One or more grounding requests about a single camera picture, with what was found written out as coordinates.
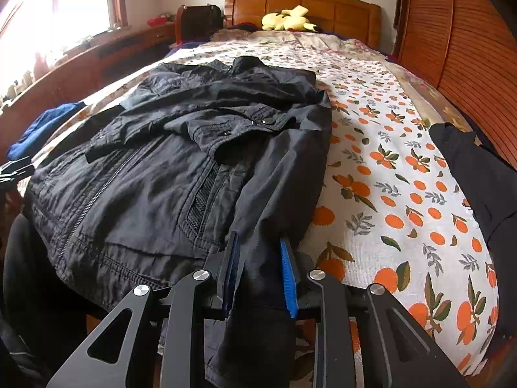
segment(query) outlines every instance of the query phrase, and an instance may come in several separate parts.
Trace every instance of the jacket zipper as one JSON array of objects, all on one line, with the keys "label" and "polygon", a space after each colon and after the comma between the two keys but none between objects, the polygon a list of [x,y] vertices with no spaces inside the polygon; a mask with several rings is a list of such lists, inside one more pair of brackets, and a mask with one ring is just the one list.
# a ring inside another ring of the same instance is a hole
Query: jacket zipper
[{"label": "jacket zipper", "polygon": [[115,178],[117,177],[117,175],[122,172],[122,169],[124,169],[129,162],[131,162],[131,160],[134,159],[134,157],[142,150],[142,147],[136,149],[133,153],[131,153],[129,155],[129,157],[116,169],[115,172],[113,172],[113,174],[109,177],[109,179],[104,183],[103,186],[100,187],[100,189],[95,193],[95,195],[90,199],[90,201],[88,202],[88,204],[86,205],[86,207],[84,207],[83,211],[81,212],[81,214],[79,215],[79,217],[77,218],[77,221],[75,222],[75,224],[73,225],[72,227],[72,231],[70,232],[70,234],[68,235],[68,238],[65,242],[65,245],[63,246],[63,248],[61,249],[61,251],[59,252],[59,256],[58,256],[58,260],[57,260],[57,263],[61,260],[61,258],[63,257],[63,254],[65,253],[65,250],[68,248],[68,246],[70,245],[70,241],[72,240],[72,237],[74,235],[74,233],[76,232],[76,230],[79,228],[79,225],[81,224],[81,222],[84,220],[84,218],[86,217],[88,211],[92,208],[92,206],[94,205],[94,203],[99,199],[99,197],[102,195],[102,193],[107,189],[107,187],[115,180]]}]

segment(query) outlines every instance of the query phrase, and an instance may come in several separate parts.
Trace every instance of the jacket sleeve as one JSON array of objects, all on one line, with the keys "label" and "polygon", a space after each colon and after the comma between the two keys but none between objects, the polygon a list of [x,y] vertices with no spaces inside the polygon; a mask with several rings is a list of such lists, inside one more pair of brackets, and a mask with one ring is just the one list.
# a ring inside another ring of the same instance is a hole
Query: jacket sleeve
[{"label": "jacket sleeve", "polygon": [[220,378],[226,380],[225,386],[250,378],[248,386],[289,384],[295,323],[285,307],[280,237],[287,235],[296,248],[310,223],[322,187],[332,121],[323,91],[319,104],[292,108],[289,113],[296,123],[262,148],[236,204],[230,228],[240,241],[236,301],[224,340],[207,369],[216,384]]}]

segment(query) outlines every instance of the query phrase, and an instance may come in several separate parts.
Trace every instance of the wooden cabinet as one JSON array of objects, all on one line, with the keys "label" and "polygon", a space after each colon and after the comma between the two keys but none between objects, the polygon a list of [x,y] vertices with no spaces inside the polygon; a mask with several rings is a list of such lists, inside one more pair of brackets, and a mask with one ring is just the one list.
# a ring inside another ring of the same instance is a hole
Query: wooden cabinet
[{"label": "wooden cabinet", "polygon": [[492,3],[407,0],[405,14],[401,64],[474,119],[517,167],[517,41]]},{"label": "wooden cabinet", "polygon": [[104,86],[163,58],[174,24],[117,38],[79,54],[28,87],[0,115],[0,164],[6,150],[43,111],[79,102]]}]

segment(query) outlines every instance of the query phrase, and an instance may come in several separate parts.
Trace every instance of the black bag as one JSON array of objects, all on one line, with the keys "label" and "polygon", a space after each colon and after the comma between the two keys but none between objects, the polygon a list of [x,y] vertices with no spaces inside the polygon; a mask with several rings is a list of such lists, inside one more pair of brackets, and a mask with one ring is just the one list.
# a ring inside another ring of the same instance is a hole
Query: black bag
[{"label": "black bag", "polygon": [[221,9],[216,5],[182,5],[176,14],[176,43],[206,42],[223,27]]}]

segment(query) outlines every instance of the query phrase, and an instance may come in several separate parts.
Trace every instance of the wooden slat door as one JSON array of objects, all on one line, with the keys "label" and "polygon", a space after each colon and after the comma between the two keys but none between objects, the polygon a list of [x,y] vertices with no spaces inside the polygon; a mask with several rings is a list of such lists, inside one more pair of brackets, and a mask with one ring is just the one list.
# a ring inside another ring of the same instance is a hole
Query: wooden slat door
[{"label": "wooden slat door", "polygon": [[399,59],[517,167],[517,41],[489,0],[409,0]]},{"label": "wooden slat door", "polygon": [[453,0],[409,0],[400,62],[437,86],[447,55]]},{"label": "wooden slat door", "polygon": [[489,0],[454,0],[438,90],[517,167],[517,42]]}]

